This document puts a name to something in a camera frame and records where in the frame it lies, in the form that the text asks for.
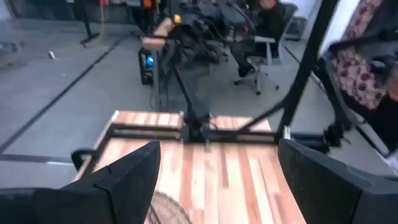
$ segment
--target shoe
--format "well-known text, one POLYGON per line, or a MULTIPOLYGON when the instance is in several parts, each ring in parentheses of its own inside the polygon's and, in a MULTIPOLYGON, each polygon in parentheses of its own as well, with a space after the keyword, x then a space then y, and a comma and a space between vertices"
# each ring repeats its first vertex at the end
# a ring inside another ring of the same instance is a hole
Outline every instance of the shoe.
POLYGON ((254 72, 254 67, 250 66, 248 68, 238 68, 239 77, 243 78, 249 75, 250 73, 254 72))

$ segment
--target blue light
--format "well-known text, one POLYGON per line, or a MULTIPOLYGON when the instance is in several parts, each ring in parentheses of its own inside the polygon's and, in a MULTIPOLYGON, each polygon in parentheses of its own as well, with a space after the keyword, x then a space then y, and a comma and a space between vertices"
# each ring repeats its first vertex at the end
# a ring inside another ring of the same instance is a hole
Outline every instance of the blue light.
POLYGON ((147 66, 153 66, 153 64, 154 64, 154 59, 150 55, 147 55, 145 61, 146 61, 147 66))

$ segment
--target black support pole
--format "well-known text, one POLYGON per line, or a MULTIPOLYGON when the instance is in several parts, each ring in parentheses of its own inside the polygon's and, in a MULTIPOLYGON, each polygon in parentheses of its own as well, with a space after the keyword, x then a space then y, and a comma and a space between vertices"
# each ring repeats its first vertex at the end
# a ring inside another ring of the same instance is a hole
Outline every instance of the black support pole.
POLYGON ((83 20, 83 23, 85 24, 86 28, 86 33, 87 33, 87 38, 84 40, 80 41, 80 44, 86 47, 86 44, 90 42, 91 40, 97 38, 99 36, 99 33, 92 33, 91 32, 91 27, 90 27, 90 22, 88 21, 88 16, 87 16, 87 10, 86 10, 86 5, 84 3, 84 0, 75 0, 77 2, 78 6, 78 11, 80 12, 81 19, 83 20))
POLYGON ((294 114, 305 89, 305 84, 308 82, 308 78, 318 60, 318 51, 336 9, 337 3, 338 0, 322 1, 307 47, 304 51, 303 60, 300 63, 293 85, 286 96, 288 102, 279 123, 275 142, 279 142, 282 138, 284 127, 290 126, 293 121, 294 114))

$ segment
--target metal stand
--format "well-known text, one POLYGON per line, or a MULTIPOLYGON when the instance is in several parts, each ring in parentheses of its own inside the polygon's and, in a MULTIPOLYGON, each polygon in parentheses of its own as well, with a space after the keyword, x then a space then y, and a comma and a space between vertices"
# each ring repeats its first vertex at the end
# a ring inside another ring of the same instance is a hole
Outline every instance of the metal stand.
POLYGON ((80 41, 80 44, 84 47, 86 47, 86 44, 93 39, 97 38, 99 36, 99 33, 92 33, 91 32, 91 27, 90 27, 90 22, 88 21, 88 16, 87 16, 87 10, 86 6, 84 3, 84 0, 76 0, 78 1, 78 9, 80 11, 81 19, 83 20, 86 28, 86 33, 87 33, 87 38, 84 40, 80 41))

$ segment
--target desk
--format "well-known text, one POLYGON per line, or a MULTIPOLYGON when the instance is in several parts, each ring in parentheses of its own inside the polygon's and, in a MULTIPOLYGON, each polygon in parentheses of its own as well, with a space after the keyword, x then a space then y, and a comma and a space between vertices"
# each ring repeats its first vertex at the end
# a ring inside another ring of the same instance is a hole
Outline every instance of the desk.
MULTIPOLYGON (((219 129, 234 129, 250 118, 218 116, 219 129)), ((118 111, 109 123, 180 126, 179 114, 118 111)), ((269 130, 268 122, 254 129, 269 130)), ((87 159, 76 179, 149 142, 111 139, 98 159, 87 159)), ((192 223, 305 223, 285 181, 275 146, 182 144, 161 141, 156 190, 178 202, 192 223)))

